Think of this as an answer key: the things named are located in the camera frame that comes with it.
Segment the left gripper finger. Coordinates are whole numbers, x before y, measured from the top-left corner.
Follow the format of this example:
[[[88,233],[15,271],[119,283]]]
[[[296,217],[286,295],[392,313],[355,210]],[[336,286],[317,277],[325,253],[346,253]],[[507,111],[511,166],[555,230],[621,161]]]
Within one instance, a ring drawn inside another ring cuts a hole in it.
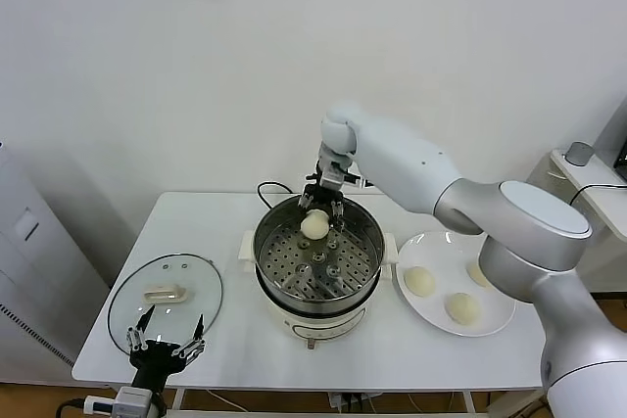
[[[129,326],[126,331],[126,340],[130,350],[146,350],[148,344],[145,338],[145,331],[153,315],[153,307],[148,308],[141,314],[134,326]]]
[[[200,354],[205,347],[204,335],[204,315],[201,314],[197,325],[194,329],[192,339],[185,345],[175,349],[173,351],[174,356],[178,357],[191,357],[194,353]]]

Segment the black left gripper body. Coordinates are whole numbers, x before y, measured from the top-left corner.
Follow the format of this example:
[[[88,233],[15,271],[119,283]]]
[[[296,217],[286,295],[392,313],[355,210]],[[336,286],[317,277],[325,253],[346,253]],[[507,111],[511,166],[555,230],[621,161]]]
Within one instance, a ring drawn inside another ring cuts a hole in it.
[[[178,344],[148,342],[146,349],[132,350],[130,364],[136,369],[131,382],[134,388],[163,388],[168,377],[180,373],[186,360],[172,353]]]

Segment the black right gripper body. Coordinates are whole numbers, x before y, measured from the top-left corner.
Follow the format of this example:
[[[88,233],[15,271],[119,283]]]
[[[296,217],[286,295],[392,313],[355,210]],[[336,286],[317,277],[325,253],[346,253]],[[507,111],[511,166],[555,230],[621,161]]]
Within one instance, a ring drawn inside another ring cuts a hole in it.
[[[316,183],[307,184],[304,188],[303,194],[311,194],[313,196],[313,202],[310,208],[313,208],[313,207],[331,208],[331,202],[333,200],[344,199],[343,193],[341,191],[328,189],[328,188],[319,186]]]

